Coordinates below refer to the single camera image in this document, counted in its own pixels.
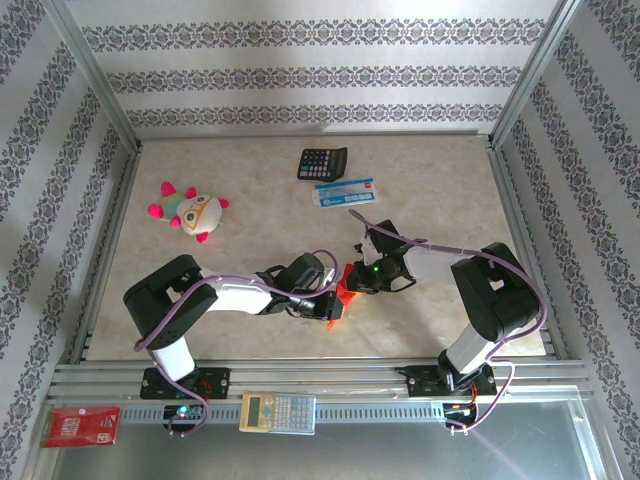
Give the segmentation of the grey metal sheet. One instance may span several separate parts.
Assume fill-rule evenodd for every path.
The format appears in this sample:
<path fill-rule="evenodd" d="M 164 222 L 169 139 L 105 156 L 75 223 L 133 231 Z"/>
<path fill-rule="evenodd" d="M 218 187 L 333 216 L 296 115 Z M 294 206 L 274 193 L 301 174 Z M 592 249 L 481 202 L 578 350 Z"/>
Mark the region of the grey metal sheet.
<path fill-rule="evenodd" d="M 435 422 L 322 423 L 312 436 L 210 425 L 177 440 L 123 423 L 114 445 L 39 449 L 24 480 L 624 480 L 578 400 L 504 404 L 468 434 Z"/>

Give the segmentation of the aluminium frame post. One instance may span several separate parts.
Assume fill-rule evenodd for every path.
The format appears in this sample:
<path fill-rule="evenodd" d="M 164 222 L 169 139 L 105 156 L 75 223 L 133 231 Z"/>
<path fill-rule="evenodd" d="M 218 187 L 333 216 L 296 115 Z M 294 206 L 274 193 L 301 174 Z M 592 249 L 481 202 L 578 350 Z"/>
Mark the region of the aluminium frame post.
<path fill-rule="evenodd" d="M 528 101 L 533 88 L 551 61 L 564 32 L 585 0 L 557 0 L 541 36 L 527 59 L 522 73 L 510 93 L 491 133 L 487 148 L 495 150 L 502 145 L 513 124 Z"/>
<path fill-rule="evenodd" d="M 137 153 L 141 141 L 65 0 L 40 0 L 40 2 L 65 41 L 84 78 L 104 107 L 111 123 L 125 141 L 126 148 L 130 152 Z"/>

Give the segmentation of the aluminium side rail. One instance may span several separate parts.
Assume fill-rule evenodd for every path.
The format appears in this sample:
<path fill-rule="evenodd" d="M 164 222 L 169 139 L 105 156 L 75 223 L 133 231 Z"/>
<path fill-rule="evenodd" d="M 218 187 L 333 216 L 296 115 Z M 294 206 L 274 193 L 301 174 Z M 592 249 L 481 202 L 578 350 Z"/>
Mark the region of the aluminium side rail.
<path fill-rule="evenodd" d="M 531 241 L 529 224 L 523 213 L 509 168 L 502 153 L 492 145 L 490 139 L 485 142 L 485 148 L 520 264 L 536 281 L 548 305 L 546 325 L 540 328 L 540 332 L 546 332 L 545 335 L 541 335 L 545 350 L 548 356 L 557 360 L 569 360 L 572 354 L 566 348 L 562 329 L 558 326 L 553 297 L 549 292 L 544 270 L 540 268 L 537 250 Z"/>
<path fill-rule="evenodd" d="M 143 144 L 139 143 L 126 159 L 121 175 L 111 190 L 101 236 L 94 248 L 91 269 L 84 284 L 79 317 L 73 324 L 72 336 L 63 351 L 61 364 L 80 363 L 85 355 L 86 342 L 90 342 L 93 335 L 142 152 Z"/>

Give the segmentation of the thin aluminium edge rail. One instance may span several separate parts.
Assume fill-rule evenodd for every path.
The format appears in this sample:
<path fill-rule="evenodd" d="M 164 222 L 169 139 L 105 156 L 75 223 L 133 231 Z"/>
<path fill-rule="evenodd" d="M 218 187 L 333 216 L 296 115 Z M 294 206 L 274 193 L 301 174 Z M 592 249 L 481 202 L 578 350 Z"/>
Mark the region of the thin aluminium edge rail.
<path fill-rule="evenodd" d="M 150 142 L 172 142 L 172 141 L 213 141 L 213 140 L 235 140 L 235 139 L 282 139 L 282 138 L 340 138 L 340 137 L 372 137 L 372 136 L 449 136 L 449 137 L 477 137 L 491 138 L 489 133 L 481 133 L 478 129 L 426 129 L 426 130 L 344 130 L 313 127 L 303 129 L 273 129 L 273 128 L 250 128 L 249 130 L 223 130 L 219 132 L 169 132 L 155 136 L 138 136 L 140 144 Z"/>

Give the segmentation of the blue white flat packet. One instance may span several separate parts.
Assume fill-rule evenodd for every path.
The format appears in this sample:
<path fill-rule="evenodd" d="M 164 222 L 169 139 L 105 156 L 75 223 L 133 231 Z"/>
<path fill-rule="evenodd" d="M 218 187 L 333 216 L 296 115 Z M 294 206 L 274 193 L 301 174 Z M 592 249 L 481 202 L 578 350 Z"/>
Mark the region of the blue white flat packet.
<path fill-rule="evenodd" d="M 347 180 L 316 185 L 312 192 L 313 203 L 323 209 L 376 202 L 377 187 L 373 178 Z"/>

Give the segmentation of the long aluminium mounting rail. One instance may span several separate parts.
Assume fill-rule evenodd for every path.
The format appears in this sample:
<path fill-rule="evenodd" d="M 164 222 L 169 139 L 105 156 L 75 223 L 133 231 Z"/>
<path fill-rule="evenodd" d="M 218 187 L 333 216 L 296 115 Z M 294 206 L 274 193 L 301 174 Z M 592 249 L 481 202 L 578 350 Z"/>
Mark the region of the long aluminium mounting rail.
<path fill-rule="evenodd" d="M 507 402 L 589 398 L 593 388 L 584 363 L 552 357 L 515 357 L 515 375 Z M 397 373 L 406 366 L 435 365 L 434 358 L 289 358 L 198 362 L 201 368 L 230 371 L 228 399 L 246 391 L 301 392 L 329 402 L 405 401 L 407 380 Z M 46 394 L 49 404 L 132 404 L 148 361 L 85 361 L 58 365 Z"/>

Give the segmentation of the black desk calculator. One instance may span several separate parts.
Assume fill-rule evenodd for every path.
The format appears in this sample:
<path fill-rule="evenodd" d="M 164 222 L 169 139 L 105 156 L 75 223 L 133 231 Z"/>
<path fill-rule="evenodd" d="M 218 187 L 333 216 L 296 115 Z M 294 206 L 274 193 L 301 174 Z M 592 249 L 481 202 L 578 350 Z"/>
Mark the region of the black desk calculator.
<path fill-rule="evenodd" d="M 297 170 L 299 180 L 331 183 L 344 176 L 348 149 L 304 149 Z"/>

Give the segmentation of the small circuit board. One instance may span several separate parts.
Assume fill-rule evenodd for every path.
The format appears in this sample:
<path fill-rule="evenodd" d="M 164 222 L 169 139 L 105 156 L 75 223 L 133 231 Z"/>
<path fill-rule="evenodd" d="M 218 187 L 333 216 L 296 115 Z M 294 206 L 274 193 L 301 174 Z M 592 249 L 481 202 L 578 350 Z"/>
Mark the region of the small circuit board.
<path fill-rule="evenodd" d="M 471 424 L 477 420 L 477 404 L 474 401 L 468 403 L 444 403 L 444 415 L 447 419 L 464 424 Z"/>
<path fill-rule="evenodd" d="M 200 404 L 167 405 L 164 407 L 165 422 L 187 422 L 195 424 L 202 419 L 203 408 Z"/>

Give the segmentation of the red cloth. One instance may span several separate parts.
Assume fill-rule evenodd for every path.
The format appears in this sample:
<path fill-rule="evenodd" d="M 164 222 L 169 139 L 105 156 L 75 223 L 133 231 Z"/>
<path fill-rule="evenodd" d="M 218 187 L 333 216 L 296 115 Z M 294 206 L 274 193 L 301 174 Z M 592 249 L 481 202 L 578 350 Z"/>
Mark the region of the red cloth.
<path fill-rule="evenodd" d="M 348 307 L 350 306 L 350 304 L 352 303 L 352 301 L 357 295 L 355 291 L 351 291 L 347 287 L 347 278 L 349 274 L 354 270 L 354 267 L 355 265 L 353 263 L 347 263 L 345 265 L 343 276 L 338 281 L 336 293 L 337 293 L 337 298 L 342 302 L 343 308 L 342 308 L 341 315 L 337 319 L 333 319 L 329 321 L 329 324 L 327 326 L 328 331 L 331 331 L 335 327 L 338 320 L 344 316 Z"/>

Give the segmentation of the beige grey scientific calculator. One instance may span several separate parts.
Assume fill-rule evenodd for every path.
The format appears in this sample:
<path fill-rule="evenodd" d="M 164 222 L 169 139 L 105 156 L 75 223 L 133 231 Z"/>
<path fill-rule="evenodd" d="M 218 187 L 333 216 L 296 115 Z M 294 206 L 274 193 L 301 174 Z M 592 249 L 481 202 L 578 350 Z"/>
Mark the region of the beige grey scientific calculator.
<path fill-rule="evenodd" d="M 245 433 L 314 435 L 316 397 L 310 394 L 247 392 L 239 430 Z"/>

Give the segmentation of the white pink plush toy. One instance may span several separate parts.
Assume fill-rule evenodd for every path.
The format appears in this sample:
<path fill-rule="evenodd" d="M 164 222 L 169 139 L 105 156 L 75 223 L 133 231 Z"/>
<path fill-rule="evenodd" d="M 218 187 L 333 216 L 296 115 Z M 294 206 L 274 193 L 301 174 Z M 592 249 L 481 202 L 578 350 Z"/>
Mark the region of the white pink plush toy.
<path fill-rule="evenodd" d="M 150 217 L 166 222 L 172 229 L 182 229 L 199 244 L 207 243 L 211 233 L 221 224 L 223 213 L 229 208 L 226 198 L 203 193 L 190 186 L 178 191 L 173 183 L 160 186 L 160 200 L 147 208 Z"/>

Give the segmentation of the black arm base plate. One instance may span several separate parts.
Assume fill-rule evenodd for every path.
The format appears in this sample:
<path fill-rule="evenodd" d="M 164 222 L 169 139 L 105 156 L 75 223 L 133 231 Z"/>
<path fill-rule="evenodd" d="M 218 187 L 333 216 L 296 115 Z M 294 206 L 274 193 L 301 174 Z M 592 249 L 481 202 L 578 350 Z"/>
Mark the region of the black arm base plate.
<path fill-rule="evenodd" d="M 227 398 L 230 370 L 198 367 L 177 384 L 204 400 L 223 400 Z M 144 400 L 177 400 L 186 399 L 188 395 L 167 382 L 156 368 L 147 368 L 142 378 L 140 397 Z"/>
<path fill-rule="evenodd" d="M 497 387 L 491 367 L 456 376 L 436 365 L 409 365 L 395 372 L 405 379 L 408 395 L 413 397 L 454 397 L 496 395 Z"/>

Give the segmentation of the red flat packet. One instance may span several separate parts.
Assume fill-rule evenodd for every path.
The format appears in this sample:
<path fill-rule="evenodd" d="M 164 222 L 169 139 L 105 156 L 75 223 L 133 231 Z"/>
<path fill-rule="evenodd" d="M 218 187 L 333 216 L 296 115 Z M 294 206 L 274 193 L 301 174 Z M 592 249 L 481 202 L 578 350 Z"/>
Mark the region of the red flat packet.
<path fill-rule="evenodd" d="M 41 448 L 114 445 L 120 422 L 118 406 L 64 407 L 46 416 Z"/>

